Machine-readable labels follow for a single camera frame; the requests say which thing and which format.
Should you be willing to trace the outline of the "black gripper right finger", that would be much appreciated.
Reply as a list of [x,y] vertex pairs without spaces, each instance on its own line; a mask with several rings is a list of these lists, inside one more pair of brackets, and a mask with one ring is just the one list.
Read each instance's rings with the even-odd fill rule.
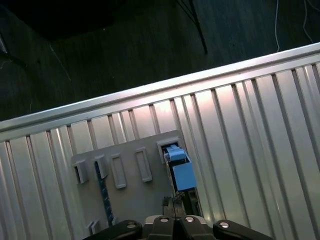
[[178,240],[271,240],[272,238],[230,220],[219,220],[208,226],[203,217],[183,214],[176,219]]

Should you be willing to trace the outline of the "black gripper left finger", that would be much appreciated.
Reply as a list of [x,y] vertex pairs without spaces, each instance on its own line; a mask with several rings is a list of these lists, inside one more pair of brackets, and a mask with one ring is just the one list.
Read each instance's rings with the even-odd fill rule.
[[168,215],[153,215],[141,224],[135,220],[123,220],[87,240],[172,240],[175,236],[175,218]]

